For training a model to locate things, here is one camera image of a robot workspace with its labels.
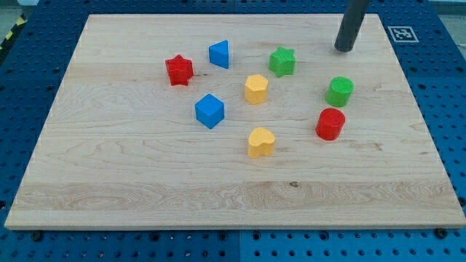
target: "red cylinder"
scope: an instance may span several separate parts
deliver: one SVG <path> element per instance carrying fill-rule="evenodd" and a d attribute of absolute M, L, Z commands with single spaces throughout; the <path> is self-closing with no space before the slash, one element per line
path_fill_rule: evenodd
<path fill-rule="evenodd" d="M 335 140 L 340 135 L 344 121 L 344 114 L 340 110 L 335 108 L 324 109 L 320 112 L 315 132 L 324 140 Z"/>

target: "black cylinder rod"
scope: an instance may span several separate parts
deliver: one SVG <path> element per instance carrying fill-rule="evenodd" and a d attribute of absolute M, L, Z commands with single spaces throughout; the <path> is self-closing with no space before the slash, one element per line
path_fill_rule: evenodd
<path fill-rule="evenodd" d="M 343 15 L 340 30 L 335 41 L 335 48 L 340 52 L 349 52 L 358 37 L 359 28 L 366 15 L 371 0 L 349 0 Z"/>

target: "green star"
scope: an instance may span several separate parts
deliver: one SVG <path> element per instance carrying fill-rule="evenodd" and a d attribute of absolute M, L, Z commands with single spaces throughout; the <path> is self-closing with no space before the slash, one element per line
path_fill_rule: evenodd
<path fill-rule="evenodd" d="M 295 63 L 294 49 L 278 47 L 277 51 L 270 55 L 269 70 L 274 71 L 277 77 L 292 75 Z"/>

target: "green cylinder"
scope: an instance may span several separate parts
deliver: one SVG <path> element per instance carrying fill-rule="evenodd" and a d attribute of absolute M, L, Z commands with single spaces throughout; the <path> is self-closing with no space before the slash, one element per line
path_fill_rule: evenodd
<path fill-rule="evenodd" d="M 348 104 L 354 84 L 346 77 L 338 76 L 332 79 L 325 99 L 331 106 L 342 107 Z"/>

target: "yellow black caution tape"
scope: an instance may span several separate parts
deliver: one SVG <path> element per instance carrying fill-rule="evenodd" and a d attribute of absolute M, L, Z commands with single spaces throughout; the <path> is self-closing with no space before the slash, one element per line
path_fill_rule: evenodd
<path fill-rule="evenodd" d="M 5 39 L 0 44 L 0 65 L 3 61 L 7 58 L 9 51 L 13 47 L 13 43 L 15 43 L 16 39 L 20 35 L 21 31 L 24 28 L 27 20 L 25 15 L 21 15 L 13 28 L 9 31 L 9 33 L 5 36 Z"/>

